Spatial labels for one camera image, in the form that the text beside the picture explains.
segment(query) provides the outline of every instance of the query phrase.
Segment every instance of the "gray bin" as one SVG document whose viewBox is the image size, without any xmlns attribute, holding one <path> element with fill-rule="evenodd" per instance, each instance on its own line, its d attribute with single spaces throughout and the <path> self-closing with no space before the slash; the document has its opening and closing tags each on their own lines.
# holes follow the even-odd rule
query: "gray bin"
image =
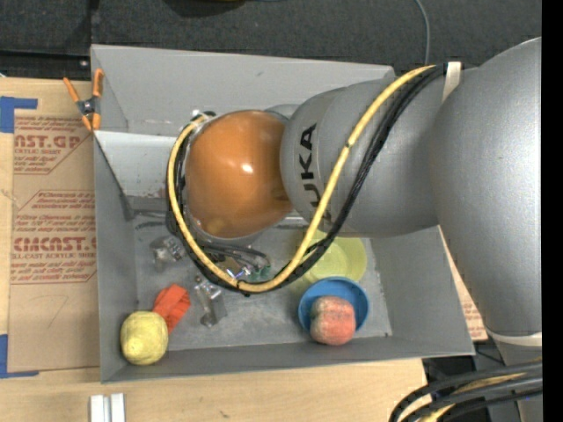
<svg viewBox="0 0 563 422">
<path fill-rule="evenodd" d="M 151 264 L 149 243 L 165 234 L 156 217 L 165 209 L 168 152 L 194 109 L 300 104 L 322 91 L 380 79 L 391 68 L 102 46 L 92 48 L 91 58 L 92 69 L 106 73 L 94 149 L 102 382 L 473 354 L 437 227 L 363 240 L 368 270 L 361 285 L 370 313 L 356 337 L 337 348 L 303 332 L 299 295 L 289 288 L 248 298 L 224 291 L 229 315 L 208 329 L 199 324 L 192 291 L 195 266 L 185 259 L 159 273 Z M 270 229 L 256 246 L 279 267 L 293 254 L 297 235 Z M 192 307 L 172 333 L 169 352 L 153 366 L 127 363 L 119 342 L 123 320 L 150 309 L 173 282 L 191 291 Z"/>
</svg>

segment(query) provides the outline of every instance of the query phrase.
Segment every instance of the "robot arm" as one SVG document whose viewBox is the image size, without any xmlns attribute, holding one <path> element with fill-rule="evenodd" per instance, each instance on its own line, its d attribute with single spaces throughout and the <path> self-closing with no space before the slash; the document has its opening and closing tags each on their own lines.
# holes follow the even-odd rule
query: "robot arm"
<svg viewBox="0 0 563 422">
<path fill-rule="evenodd" d="M 541 356 L 542 346 L 540 70 L 541 40 L 532 40 L 466 70 L 463 82 L 445 102 L 444 76 L 435 68 L 419 69 L 395 82 L 329 91 L 295 111 L 286 107 L 283 112 L 290 118 L 281 147 L 274 150 L 276 155 L 279 152 L 279 175 L 274 167 L 267 177 L 255 178 L 265 181 L 266 177 L 278 185 L 281 181 L 282 200 L 289 200 L 303 218 L 312 221 L 308 234 L 320 226 L 329 243 L 336 233 L 396 236 L 440 224 L 507 364 L 535 359 Z M 364 128 L 351 142 L 350 133 L 364 119 Z M 180 138 L 176 153 L 187 136 Z M 197 142 L 195 137 L 190 149 Z M 186 158 L 189 184 L 189 152 Z M 249 164 L 259 160 L 251 158 Z M 174 187 L 174 172 L 169 166 L 169 190 Z M 330 201 L 323 198 L 326 193 L 332 196 Z M 170 200 L 182 229 L 185 214 L 177 197 Z M 283 210 L 274 218 L 266 217 L 266 225 L 280 216 Z M 216 240 L 201 230 L 201 221 L 191 225 L 197 236 Z M 191 236 L 189 231 L 182 233 Z M 231 241 L 244 243 L 255 235 L 238 234 Z M 197 252 L 193 236 L 190 245 L 201 268 L 228 286 L 252 293 L 281 286 L 300 268 L 301 273 L 306 270 L 306 261 L 301 261 L 311 252 L 310 240 L 305 237 L 286 268 L 289 271 L 284 269 L 272 282 L 260 284 L 222 274 Z M 317 257 L 322 255 L 322 249 L 315 248 Z M 541 399 L 529 401 L 522 406 L 523 420 L 540 420 L 541 410 Z"/>
</svg>

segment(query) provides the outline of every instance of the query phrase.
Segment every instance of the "metal clip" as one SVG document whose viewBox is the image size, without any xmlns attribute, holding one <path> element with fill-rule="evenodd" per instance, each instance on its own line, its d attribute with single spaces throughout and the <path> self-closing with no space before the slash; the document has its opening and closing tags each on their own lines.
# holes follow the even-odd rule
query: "metal clip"
<svg viewBox="0 0 563 422">
<path fill-rule="evenodd" d="M 194 286 L 195 293 L 205 311 L 200 322 L 208 328 L 217 324 L 223 317 L 227 316 L 227 309 L 223 301 L 223 293 L 217 286 L 213 286 L 199 275 L 195 277 L 197 285 Z"/>
<path fill-rule="evenodd" d="M 180 240 L 174 236 L 162 236 L 149 245 L 155 257 L 155 267 L 162 272 L 170 263 L 183 259 L 187 253 Z"/>
<path fill-rule="evenodd" d="M 102 69 L 96 69 L 96 72 L 94 72 L 91 97 L 86 100 L 81 100 L 80 97 L 78 97 L 77 90 L 68 78 L 65 77 L 62 79 L 67 86 L 72 101 L 77 105 L 78 111 L 82 114 L 82 122 L 89 131 L 99 129 L 101 124 L 101 117 L 97 113 L 97 110 L 99 99 L 102 96 L 102 81 L 104 76 Z"/>
</svg>

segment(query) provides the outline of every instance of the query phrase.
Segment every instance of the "cardboard box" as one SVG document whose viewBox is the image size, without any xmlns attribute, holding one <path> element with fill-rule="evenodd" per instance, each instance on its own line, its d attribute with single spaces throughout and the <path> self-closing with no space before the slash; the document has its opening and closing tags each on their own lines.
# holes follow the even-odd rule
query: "cardboard box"
<svg viewBox="0 0 563 422">
<path fill-rule="evenodd" d="M 91 95 L 90 83 L 77 90 Z M 4 264 L 6 254 L 11 262 L 8 370 L 97 366 L 91 133 L 62 81 L 3 78 L 0 96 L 34 102 L 15 110 L 13 135 L 4 139 L 13 151 L 4 157 L 12 160 L 13 190 L 2 200 L 13 208 L 11 239 L 3 236 L 11 248 L 2 249 Z"/>
</svg>

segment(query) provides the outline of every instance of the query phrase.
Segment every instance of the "metal bracket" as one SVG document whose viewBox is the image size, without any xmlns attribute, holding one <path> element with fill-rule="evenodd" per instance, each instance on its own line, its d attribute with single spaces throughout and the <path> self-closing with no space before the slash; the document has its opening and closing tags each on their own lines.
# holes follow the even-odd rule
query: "metal bracket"
<svg viewBox="0 0 563 422">
<path fill-rule="evenodd" d="M 90 422 L 125 422 L 125 395 L 90 396 Z"/>
</svg>

